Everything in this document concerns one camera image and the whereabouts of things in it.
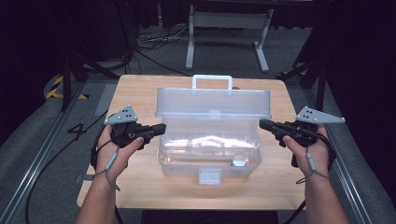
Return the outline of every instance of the person's right hand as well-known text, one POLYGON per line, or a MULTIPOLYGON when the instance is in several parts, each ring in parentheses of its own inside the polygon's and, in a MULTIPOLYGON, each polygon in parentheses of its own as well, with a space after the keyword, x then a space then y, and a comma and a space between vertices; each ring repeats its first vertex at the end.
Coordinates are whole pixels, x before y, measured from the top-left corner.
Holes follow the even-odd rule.
MULTIPOLYGON (((322 134, 327 138, 326 129, 323 125, 318 125, 318 133, 322 134)), ((306 148, 300 146, 294 139, 289 136, 284 136, 283 141, 286 146, 296 156, 298 166, 305 176, 312 173, 312 169, 309 166, 308 159, 306 158, 306 148)), ((314 145, 308 148, 311 153, 314 163, 317 166, 317 171, 323 175, 329 176, 328 165, 329 165, 329 152, 327 146, 320 140, 314 145)))

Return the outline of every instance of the table top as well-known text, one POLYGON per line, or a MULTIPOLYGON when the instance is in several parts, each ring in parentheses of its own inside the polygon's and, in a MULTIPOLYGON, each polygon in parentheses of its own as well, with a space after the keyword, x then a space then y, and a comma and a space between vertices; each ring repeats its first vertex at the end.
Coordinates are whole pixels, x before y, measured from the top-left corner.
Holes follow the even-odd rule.
MULTIPOLYGON (((162 122, 155 117, 157 89, 191 88, 191 77, 133 76, 120 78, 107 116, 131 105, 145 125, 162 122)), ((280 80, 234 78, 241 90, 271 91, 273 121, 295 121, 295 111, 285 84, 280 80)), ((199 80, 198 88, 225 89, 224 80, 199 80)), ((262 140, 262 163, 249 178, 223 178, 221 185, 198 185, 197 178, 163 175, 157 160, 160 137, 154 137, 143 150, 129 160, 119 176, 117 207, 140 209, 227 209, 227 210, 294 210, 304 200, 303 177, 290 165, 291 152, 280 147, 274 136, 258 128, 262 140)), ((87 174, 94 174, 91 166, 87 174)), ((82 184, 78 205, 82 206, 91 182, 82 184)))

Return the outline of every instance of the clear plastic storage box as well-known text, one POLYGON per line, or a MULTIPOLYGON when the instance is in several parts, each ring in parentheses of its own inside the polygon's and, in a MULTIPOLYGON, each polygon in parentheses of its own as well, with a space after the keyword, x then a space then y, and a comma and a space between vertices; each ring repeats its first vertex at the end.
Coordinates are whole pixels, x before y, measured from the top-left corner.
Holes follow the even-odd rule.
POLYGON ((217 185, 223 177, 249 177, 261 161, 259 119, 271 118, 270 92, 232 90, 227 76, 194 76, 192 89, 159 88, 162 116, 158 160, 167 176, 196 177, 217 185), (196 89, 197 78, 227 78, 227 90, 196 89))

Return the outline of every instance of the person's left hand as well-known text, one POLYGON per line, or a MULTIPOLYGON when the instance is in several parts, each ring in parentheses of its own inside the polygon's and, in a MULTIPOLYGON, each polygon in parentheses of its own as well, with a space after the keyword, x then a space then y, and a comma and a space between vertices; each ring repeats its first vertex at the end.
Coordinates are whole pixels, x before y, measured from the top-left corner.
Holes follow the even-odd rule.
MULTIPOLYGON (((110 141, 111 132, 111 126, 107 125, 99 138, 97 148, 100 148, 101 146, 103 147, 99 150, 98 153, 98 160, 96 164, 97 174, 105 170, 105 167, 111 156, 117 151, 117 146, 110 141)), ((126 168, 129 158, 140 148, 140 146, 143 144, 143 141, 144 139, 142 137, 138 137, 128 146, 119 149, 117 158, 114 160, 110 169, 107 171, 108 178, 112 183, 116 182, 117 177, 126 168)))

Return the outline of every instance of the gray carpet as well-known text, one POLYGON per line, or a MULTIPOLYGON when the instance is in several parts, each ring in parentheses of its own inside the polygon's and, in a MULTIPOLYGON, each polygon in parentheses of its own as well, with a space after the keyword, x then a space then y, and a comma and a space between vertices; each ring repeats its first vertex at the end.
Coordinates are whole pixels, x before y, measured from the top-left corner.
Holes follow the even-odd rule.
MULTIPOLYGON (((196 36, 196 50, 193 69, 184 69, 187 53, 187 41, 181 39, 167 44, 160 49, 142 51, 145 55, 174 70, 194 74, 230 75, 245 78, 273 79, 282 71, 289 71, 300 48, 309 35, 309 29, 271 29, 264 44, 270 72, 264 74, 258 64, 252 41, 256 32, 242 31, 238 35, 229 35, 218 31, 202 31, 196 36)), ((128 74, 183 76, 147 60, 137 54, 137 59, 130 63, 128 74)), ((124 74, 124 69, 115 70, 124 74)), ((298 77, 288 80, 287 87, 296 111, 305 105, 312 105, 312 96, 316 90, 302 90, 295 83, 298 77)), ((56 136, 49 158, 53 157, 69 141, 75 133, 67 131, 82 123, 88 127, 106 111, 117 81, 109 80, 100 74, 91 74, 82 92, 89 94, 88 100, 76 100, 67 115, 59 134, 56 136)), ((18 130, 12 134, 0 148, 0 211, 5 211, 21 179, 33 161, 37 151, 46 140, 47 134, 60 114, 62 99, 51 98, 41 106, 18 130)), ((341 116, 329 88, 326 91, 324 111, 341 116)), ((100 127, 100 120, 87 133, 73 142, 40 176, 30 201, 31 223, 74 223, 79 208, 77 196, 81 183, 76 182, 78 176, 84 175, 90 160, 90 149, 100 127)), ((353 137, 346 125, 329 125, 332 139, 339 148, 339 157, 346 164, 367 209, 372 223, 396 223, 396 215, 388 195, 382 189, 373 172, 365 163, 353 137)), ((346 193, 335 169, 331 171, 331 180, 344 206, 351 223, 360 223, 359 214, 351 206, 353 200, 346 193)), ((124 223, 140 223, 142 211, 139 209, 121 209, 124 223)), ((292 211, 278 211, 279 222, 289 218, 292 211)), ((15 216, 13 223, 24 223, 24 205, 15 216)), ((304 213, 294 223, 305 223, 304 213)))

